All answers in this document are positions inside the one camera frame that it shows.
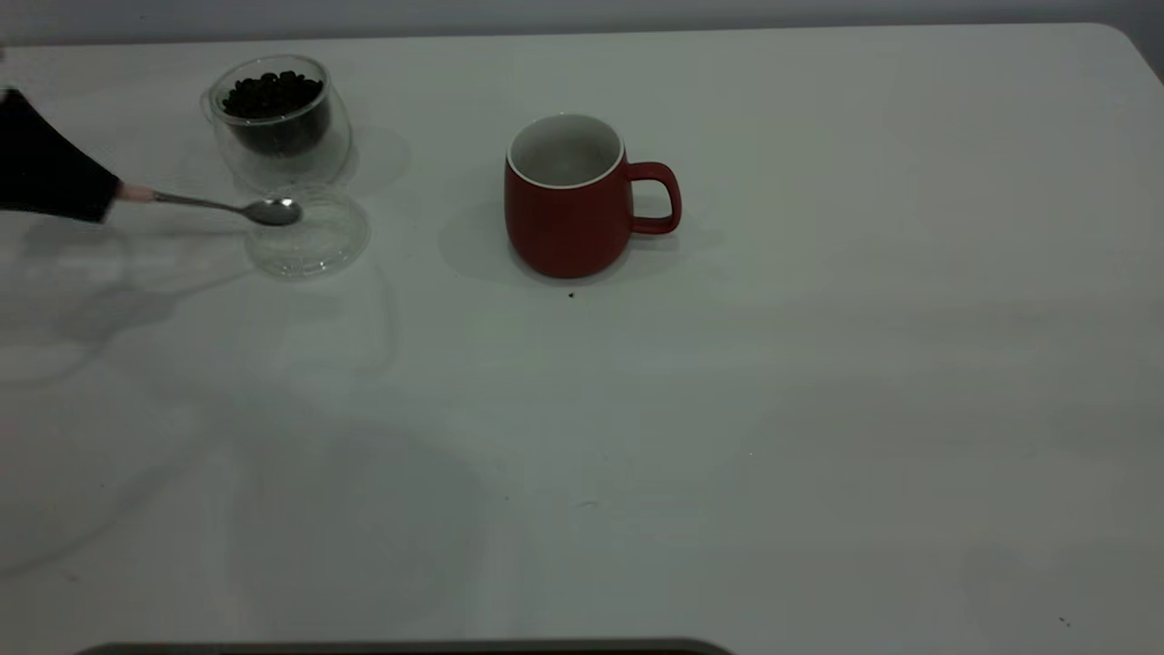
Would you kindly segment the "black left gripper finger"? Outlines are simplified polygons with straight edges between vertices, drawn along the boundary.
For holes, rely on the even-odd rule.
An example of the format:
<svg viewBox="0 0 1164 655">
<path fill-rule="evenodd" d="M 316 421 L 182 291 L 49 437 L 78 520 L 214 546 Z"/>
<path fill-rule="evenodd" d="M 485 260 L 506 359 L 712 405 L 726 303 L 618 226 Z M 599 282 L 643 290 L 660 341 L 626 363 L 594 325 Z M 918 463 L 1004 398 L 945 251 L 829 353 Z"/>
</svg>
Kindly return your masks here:
<svg viewBox="0 0 1164 655">
<path fill-rule="evenodd" d="M 15 87 L 1 100 L 1 208 L 100 225 L 122 183 L 47 123 Z"/>
</svg>

